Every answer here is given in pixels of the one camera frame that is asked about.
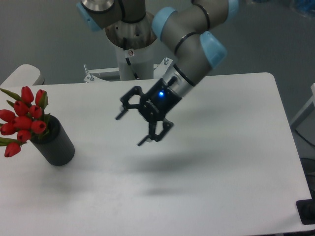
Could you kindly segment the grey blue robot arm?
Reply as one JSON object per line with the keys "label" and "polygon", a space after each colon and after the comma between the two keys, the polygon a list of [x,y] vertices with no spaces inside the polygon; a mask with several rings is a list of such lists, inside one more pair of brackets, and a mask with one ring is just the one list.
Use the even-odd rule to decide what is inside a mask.
{"label": "grey blue robot arm", "polygon": [[159,40],[176,57],[147,91],[135,86],[121,97],[123,116],[136,109],[149,125],[145,142],[159,142],[173,127],[167,113],[226,57],[211,29],[232,19],[236,0],[194,0],[179,12],[164,7],[157,14],[143,0],[81,0],[77,10],[92,31],[105,31],[115,47],[120,79],[151,79],[152,45]]}

